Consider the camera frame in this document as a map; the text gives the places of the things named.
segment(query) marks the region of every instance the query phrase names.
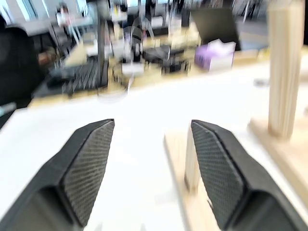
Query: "white table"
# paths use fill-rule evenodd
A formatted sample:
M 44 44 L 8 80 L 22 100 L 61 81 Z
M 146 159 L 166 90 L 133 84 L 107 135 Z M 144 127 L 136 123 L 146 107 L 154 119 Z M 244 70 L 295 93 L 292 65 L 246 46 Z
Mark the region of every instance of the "white table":
M 303 61 L 308 66 L 308 58 Z M 267 116 L 269 65 L 257 64 L 170 82 L 116 97 L 71 100 L 59 105 L 18 110 L 0 131 L 0 219 L 38 169 L 74 130 L 93 121 L 115 119 L 106 173 L 85 231 L 183 231 L 179 199 L 163 146 L 169 129 L 186 130 L 201 119 L 231 130 L 247 152 L 271 174 L 287 198 L 308 221 L 290 184 L 247 130 L 252 116 Z M 301 86 L 297 113 L 302 114 L 308 86 Z

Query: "wooden stand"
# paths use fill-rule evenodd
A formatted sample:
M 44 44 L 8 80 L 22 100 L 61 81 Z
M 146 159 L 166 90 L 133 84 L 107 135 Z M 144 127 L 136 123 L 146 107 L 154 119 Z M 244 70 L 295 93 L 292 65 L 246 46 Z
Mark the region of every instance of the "wooden stand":
M 295 120 L 304 2 L 271 3 L 269 119 L 249 127 L 308 207 L 308 118 Z
M 197 156 L 192 136 L 191 129 L 189 129 L 188 136 L 176 131 L 165 134 L 169 162 L 180 193 L 189 230 L 219 231 L 200 176 L 199 166 L 196 165 L 198 162 L 196 162 Z

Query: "purple tissue box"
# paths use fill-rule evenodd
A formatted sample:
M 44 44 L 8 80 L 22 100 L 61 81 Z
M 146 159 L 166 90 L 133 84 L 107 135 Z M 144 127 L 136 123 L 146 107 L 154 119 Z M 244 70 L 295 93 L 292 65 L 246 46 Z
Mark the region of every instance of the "purple tissue box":
M 197 66 L 205 70 L 231 68 L 234 52 L 220 55 L 213 50 L 208 50 L 207 45 L 197 48 L 194 62 Z

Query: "computer monitor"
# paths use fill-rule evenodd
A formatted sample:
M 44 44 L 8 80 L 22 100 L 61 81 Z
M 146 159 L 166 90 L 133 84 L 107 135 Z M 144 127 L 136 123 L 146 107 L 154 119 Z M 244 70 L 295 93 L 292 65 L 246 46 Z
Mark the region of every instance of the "computer monitor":
M 235 50 L 241 50 L 235 20 L 230 8 L 200 8 L 191 10 L 191 13 L 202 44 L 220 39 L 222 42 L 235 42 Z
M 0 217 L 0 230 L 82 231 L 105 174 L 114 126 L 106 119 L 76 130 Z

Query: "wooden post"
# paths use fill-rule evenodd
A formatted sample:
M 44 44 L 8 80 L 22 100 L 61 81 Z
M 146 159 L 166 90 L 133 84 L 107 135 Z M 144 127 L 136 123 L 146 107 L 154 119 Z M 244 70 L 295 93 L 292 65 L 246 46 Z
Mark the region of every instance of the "wooden post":
M 268 6 L 270 91 L 268 130 L 281 140 L 291 137 L 299 87 L 304 32 L 303 0 Z
M 185 184 L 190 193 L 198 191 L 200 169 L 197 159 L 196 147 L 193 140 L 192 128 L 189 125 L 187 134 L 186 160 L 185 160 Z

